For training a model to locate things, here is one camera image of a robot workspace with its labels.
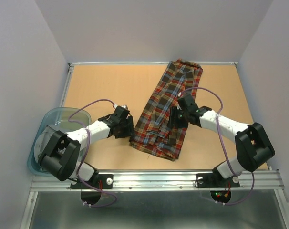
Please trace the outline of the clear blue plastic bin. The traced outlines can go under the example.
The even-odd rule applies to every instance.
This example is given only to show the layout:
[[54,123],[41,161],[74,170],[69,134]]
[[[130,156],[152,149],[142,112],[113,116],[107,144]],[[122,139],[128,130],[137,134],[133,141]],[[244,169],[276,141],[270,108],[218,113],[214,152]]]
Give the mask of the clear blue plastic bin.
[[36,175],[54,176],[59,181],[70,179],[80,165],[80,154],[84,149],[77,140],[68,134],[87,127],[92,123],[91,116],[84,110],[58,107],[50,110],[43,118],[34,143],[47,125],[56,125],[62,131],[56,131],[47,143],[39,158],[39,164],[34,158],[34,143],[28,158],[28,168]]

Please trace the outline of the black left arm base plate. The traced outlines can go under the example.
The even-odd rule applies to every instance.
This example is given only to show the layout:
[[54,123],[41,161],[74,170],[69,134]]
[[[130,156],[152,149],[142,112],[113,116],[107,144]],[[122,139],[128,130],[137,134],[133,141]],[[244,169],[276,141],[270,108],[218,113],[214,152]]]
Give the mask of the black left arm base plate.
[[[112,189],[113,188],[114,175],[113,174],[95,174],[88,181],[85,181],[88,185],[91,185],[99,189]],[[77,181],[76,184],[70,184],[70,189],[88,189],[84,183]]]

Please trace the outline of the aluminium back table rail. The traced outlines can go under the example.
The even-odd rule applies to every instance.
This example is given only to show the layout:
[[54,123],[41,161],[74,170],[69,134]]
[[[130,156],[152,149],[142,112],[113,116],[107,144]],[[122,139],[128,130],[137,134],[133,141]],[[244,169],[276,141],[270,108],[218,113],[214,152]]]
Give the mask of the aluminium back table rail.
[[[73,62],[69,66],[77,65],[153,65],[153,64],[168,64],[169,62],[153,62],[153,61],[113,61],[113,62]],[[195,62],[200,65],[234,65],[238,62]]]

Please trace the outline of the aluminium front table rail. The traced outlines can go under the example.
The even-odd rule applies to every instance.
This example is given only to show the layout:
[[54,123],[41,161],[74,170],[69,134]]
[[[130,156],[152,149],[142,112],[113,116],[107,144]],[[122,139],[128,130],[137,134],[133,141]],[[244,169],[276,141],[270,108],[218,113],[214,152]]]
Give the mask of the aluminium front table rail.
[[205,170],[148,170],[136,171],[100,171],[99,174],[113,174],[113,188],[105,189],[112,192],[125,191],[201,191],[201,190],[283,190],[284,184],[280,173],[276,170],[258,170],[253,174],[243,172],[234,177],[240,187],[226,188],[197,188],[194,186],[198,173],[210,173]]

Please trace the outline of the aluminium table rail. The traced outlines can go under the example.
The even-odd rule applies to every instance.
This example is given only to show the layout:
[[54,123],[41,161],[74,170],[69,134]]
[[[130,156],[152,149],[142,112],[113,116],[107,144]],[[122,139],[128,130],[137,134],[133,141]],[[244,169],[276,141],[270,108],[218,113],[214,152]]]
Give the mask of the aluminium table rail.
[[[153,64],[168,64],[169,62],[153,62],[153,61],[113,61],[113,62],[73,62],[69,66],[77,65],[153,65]],[[200,65],[234,65],[238,62],[195,62]]]
[[105,189],[112,192],[125,191],[201,191],[201,190],[283,190],[284,184],[280,173],[276,170],[258,170],[253,174],[243,172],[234,177],[240,187],[226,188],[197,188],[194,186],[198,173],[210,173],[205,170],[148,170],[136,171],[100,171],[99,174],[113,174],[113,188]]

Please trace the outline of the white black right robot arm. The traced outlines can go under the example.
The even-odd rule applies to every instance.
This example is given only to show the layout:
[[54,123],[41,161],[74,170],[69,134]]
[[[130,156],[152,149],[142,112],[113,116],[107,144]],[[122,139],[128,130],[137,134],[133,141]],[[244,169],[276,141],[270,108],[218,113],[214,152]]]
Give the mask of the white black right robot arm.
[[170,109],[167,126],[169,128],[187,128],[189,124],[212,130],[236,146],[237,155],[213,168],[211,173],[198,174],[195,186],[198,188],[224,187],[231,183],[238,187],[233,177],[243,171],[254,172],[275,155],[275,150],[263,126],[236,122],[212,110],[207,106],[198,107],[190,94],[178,99],[178,106]]

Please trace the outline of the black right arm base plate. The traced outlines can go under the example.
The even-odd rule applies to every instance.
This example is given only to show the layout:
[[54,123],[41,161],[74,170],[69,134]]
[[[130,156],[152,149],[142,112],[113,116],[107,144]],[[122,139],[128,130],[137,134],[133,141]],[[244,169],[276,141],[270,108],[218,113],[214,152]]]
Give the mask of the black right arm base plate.
[[198,173],[194,186],[197,188],[226,188],[240,187],[240,183],[234,182],[233,178],[223,178],[215,173]]

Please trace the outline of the red blue plaid flannel shirt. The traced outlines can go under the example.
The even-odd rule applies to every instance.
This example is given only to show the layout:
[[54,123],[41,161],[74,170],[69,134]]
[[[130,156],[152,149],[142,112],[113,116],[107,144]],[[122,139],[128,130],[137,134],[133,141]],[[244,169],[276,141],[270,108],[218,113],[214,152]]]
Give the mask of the red blue plaid flannel shirt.
[[134,128],[131,147],[170,161],[179,158],[186,128],[167,126],[170,109],[177,106],[177,96],[183,90],[196,96],[202,73],[195,62],[178,59],[168,64]]

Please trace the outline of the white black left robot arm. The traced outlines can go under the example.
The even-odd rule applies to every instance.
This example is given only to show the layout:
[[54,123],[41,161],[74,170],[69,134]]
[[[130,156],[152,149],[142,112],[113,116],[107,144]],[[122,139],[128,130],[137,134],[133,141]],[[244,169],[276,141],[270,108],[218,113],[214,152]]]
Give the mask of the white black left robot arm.
[[117,106],[112,114],[78,130],[63,132],[54,125],[46,126],[34,144],[34,158],[59,181],[80,177],[86,187],[93,188],[98,176],[92,166],[82,161],[85,151],[99,140],[131,137],[133,133],[130,111],[126,106]]

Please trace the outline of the grey crumpled shirt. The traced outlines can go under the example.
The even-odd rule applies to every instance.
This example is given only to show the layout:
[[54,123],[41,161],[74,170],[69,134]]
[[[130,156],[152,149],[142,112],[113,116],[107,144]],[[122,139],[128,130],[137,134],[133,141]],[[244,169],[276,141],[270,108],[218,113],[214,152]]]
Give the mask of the grey crumpled shirt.
[[39,164],[39,158],[41,154],[43,153],[43,150],[45,149],[47,143],[49,142],[51,136],[56,131],[62,131],[64,132],[64,129],[56,126],[56,125],[47,125],[43,132],[39,134],[37,140],[34,143],[34,158],[37,164]]

